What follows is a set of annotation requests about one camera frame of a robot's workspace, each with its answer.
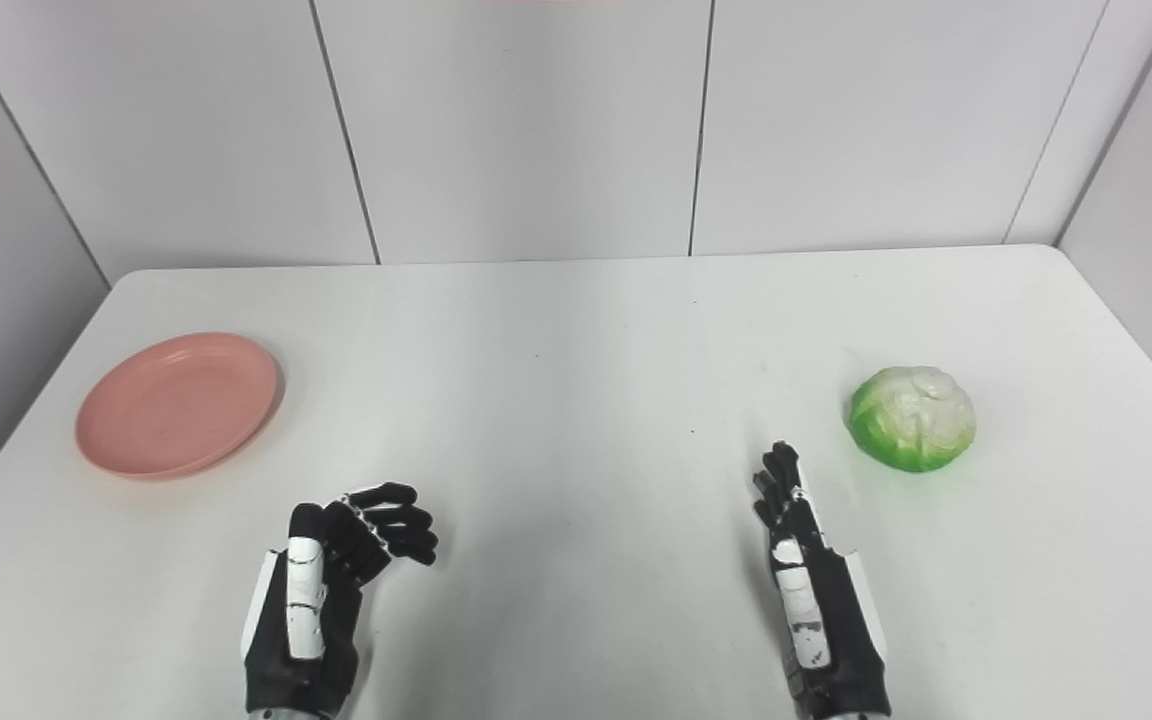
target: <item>robotic hand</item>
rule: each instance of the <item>robotic hand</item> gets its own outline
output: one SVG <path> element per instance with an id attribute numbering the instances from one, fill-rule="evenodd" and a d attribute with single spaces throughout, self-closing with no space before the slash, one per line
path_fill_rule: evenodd
<path id="1" fill-rule="evenodd" d="M 252 719 L 334 719 L 358 669 L 362 588 L 393 558 L 434 562 L 433 518 L 415 502 L 415 488 L 385 483 L 291 513 L 287 550 L 266 553 L 243 626 Z"/>
<path id="2" fill-rule="evenodd" d="M 791 696 L 810 720 L 889 717 L 881 651 L 874 644 L 882 642 L 882 629 L 877 614 L 861 605 L 854 578 L 864 574 L 856 556 L 839 555 L 820 533 L 793 447 L 776 442 L 763 464 L 767 470 L 755 475 L 763 495 L 755 511 L 768 529 L 772 575 L 794 641 Z"/>

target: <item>white table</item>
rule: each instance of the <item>white table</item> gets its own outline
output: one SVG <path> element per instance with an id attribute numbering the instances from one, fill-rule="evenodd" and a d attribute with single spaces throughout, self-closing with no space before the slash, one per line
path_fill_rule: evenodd
<path id="1" fill-rule="evenodd" d="M 264 432 L 183 480 L 84 464 L 88 388 L 202 329 L 282 364 Z M 892 364 L 972 393 L 940 473 L 847 437 Z M 343 717 L 788 719 L 749 510 L 776 438 L 864 552 L 896 717 L 1152 717 L 1152 365 L 1061 255 L 980 247 L 129 275 L 0 455 L 0 719 L 242 717 L 262 551 L 381 480 L 444 546 L 379 579 Z"/>

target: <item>cabbage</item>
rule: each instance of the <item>cabbage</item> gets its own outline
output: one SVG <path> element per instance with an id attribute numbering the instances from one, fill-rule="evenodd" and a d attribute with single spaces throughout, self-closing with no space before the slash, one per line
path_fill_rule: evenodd
<path id="1" fill-rule="evenodd" d="M 862 450 L 892 468 L 925 473 L 975 439 L 972 399 L 937 367 L 887 367 L 856 388 L 847 427 Z"/>

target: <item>robot finger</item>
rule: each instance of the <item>robot finger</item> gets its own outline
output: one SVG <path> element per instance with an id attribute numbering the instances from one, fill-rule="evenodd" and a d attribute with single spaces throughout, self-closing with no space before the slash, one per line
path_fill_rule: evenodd
<path id="1" fill-rule="evenodd" d="M 759 473 L 755 475 L 755 487 L 758 488 L 758 492 L 763 493 L 763 502 L 767 506 L 772 516 L 780 514 L 788 498 L 788 495 L 781 492 L 780 483 L 776 483 L 776 479 L 773 479 L 767 470 L 760 470 Z"/>
<path id="2" fill-rule="evenodd" d="M 767 501 L 759 500 L 755 502 L 755 514 L 758 515 L 758 520 L 761 520 L 764 525 L 767 525 L 767 529 L 776 526 L 776 516 L 772 515 Z"/>
<path id="3" fill-rule="evenodd" d="M 403 528 L 402 525 L 382 525 L 376 529 L 385 543 L 393 547 L 394 543 L 407 543 L 416 547 L 434 550 L 438 547 L 438 536 L 426 529 Z"/>
<path id="4" fill-rule="evenodd" d="M 778 464 L 781 465 L 781 473 L 776 479 L 780 480 L 781 492 L 788 500 L 790 488 L 803 486 L 803 480 L 799 478 L 799 454 L 787 442 L 780 441 L 772 446 L 772 456 L 776 457 Z"/>
<path id="5" fill-rule="evenodd" d="M 381 507 L 378 510 L 364 510 L 362 517 L 372 525 L 407 525 L 408 528 L 429 528 L 434 524 L 434 516 L 420 507 L 404 505 L 402 507 Z"/>
<path id="6" fill-rule="evenodd" d="M 407 558 L 420 564 L 433 564 L 435 560 L 434 551 L 406 541 L 389 543 L 389 553 L 395 558 Z"/>
<path id="7" fill-rule="evenodd" d="M 416 502 L 416 488 L 404 486 L 402 483 L 385 483 L 382 486 L 373 488 L 357 488 L 357 491 L 346 493 L 349 505 L 358 510 L 366 510 L 369 507 L 378 505 L 411 505 Z"/>
<path id="8" fill-rule="evenodd" d="M 323 585 L 323 509 L 302 502 L 291 511 L 287 532 L 287 624 L 288 651 L 294 660 L 323 657 L 319 612 Z"/>

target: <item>pink plate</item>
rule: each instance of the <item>pink plate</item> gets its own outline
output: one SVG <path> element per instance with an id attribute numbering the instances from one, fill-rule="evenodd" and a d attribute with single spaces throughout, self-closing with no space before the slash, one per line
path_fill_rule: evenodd
<path id="1" fill-rule="evenodd" d="M 123 359 L 78 410 L 78 448 L 128 478 L 196 473 L 265 422 L 278 369 L 264 347 L 229 333 L 173 338 Z"/>

